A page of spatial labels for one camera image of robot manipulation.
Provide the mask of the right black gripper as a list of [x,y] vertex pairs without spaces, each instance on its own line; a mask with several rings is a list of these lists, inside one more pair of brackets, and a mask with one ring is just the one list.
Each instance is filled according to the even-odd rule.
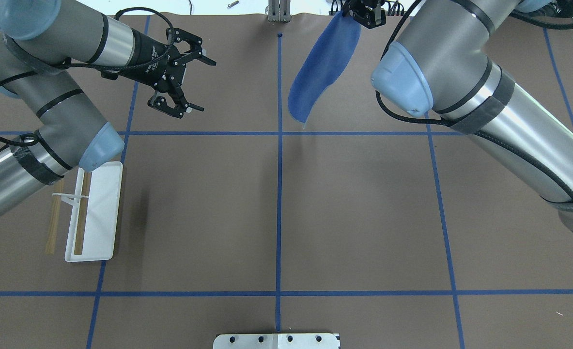
[[345,0],[342,5],[342,15],[355,17],[357,14],[363,17],[364,27],[367,29],[385,26],[387,22],[387,14],[383,8],[385,3],[385,0]]

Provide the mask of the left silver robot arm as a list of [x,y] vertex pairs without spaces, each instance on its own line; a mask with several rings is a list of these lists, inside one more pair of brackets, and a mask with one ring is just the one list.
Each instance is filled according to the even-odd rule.
[[117,130],[78,86],[71,68],[95,69],[153,88],[148,106],[175,118],[192,110],[187,64],[206,57],[202,38],[168,22],[165,43],[76,0],[0,0],[0,92],[40,119],[34,132],[0,136],[0,216],[74,168],[93,172],[120,154]]

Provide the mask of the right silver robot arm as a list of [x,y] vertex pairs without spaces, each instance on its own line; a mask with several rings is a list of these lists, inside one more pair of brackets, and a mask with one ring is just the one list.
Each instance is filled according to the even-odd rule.
[[468,136],[525,181],[573,232],[573,133],[483,52],[521,0],[426,0],[371,75],[411,123]]

